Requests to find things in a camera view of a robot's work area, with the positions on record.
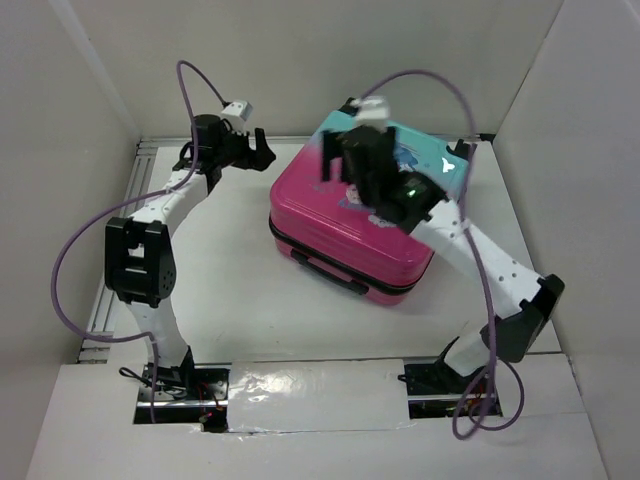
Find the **pink hard-shell suitcase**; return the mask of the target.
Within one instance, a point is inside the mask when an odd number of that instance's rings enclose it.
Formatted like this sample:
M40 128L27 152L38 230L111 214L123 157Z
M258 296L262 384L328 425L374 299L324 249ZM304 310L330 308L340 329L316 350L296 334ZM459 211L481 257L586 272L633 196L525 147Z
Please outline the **pink hard-shell suitcase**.
M321 181L325 130L349 130L356 101L332 111L270 190L269 227L279 251L305 269L382 305L397 305L433 257L425 245L377 217L354 186Z

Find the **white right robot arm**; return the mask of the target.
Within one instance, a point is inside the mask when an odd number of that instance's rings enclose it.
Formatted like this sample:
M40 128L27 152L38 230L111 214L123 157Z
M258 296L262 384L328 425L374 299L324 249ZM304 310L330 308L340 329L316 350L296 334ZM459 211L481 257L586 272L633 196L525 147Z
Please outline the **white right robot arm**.
M332 177L340 160L340 180L381 219L429 247L457 271L477 280L488 319L474 334L454 339L436 362L436 379L448 392L497 361L518 363L544 329L565 288L555 274L527 268L485 235L461 205L429 176L399 168L396 130L358 126L321 134L321 178Z

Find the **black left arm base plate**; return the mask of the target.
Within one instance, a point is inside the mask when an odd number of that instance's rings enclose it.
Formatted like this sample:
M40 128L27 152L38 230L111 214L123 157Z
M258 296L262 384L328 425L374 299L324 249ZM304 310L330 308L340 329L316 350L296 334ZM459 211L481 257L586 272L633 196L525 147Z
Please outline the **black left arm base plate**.
M147 366L141 374L129 371L119 373L138 381L139 390L133 423L152 424L154 411L156 424L194 424L203 432L224 433L228 431L229 375L228 367L203 367L195 370L191 386L179 386L158 380L156 389L151 389L151 372Z

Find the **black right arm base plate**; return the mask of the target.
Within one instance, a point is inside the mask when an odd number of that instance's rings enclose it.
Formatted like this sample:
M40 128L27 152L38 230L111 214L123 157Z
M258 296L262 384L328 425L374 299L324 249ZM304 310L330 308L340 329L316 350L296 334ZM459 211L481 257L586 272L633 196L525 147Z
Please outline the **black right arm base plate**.
M405 364L397 380L406 387L409 418L451 418L465 389L481 371L460 377L440 362Z

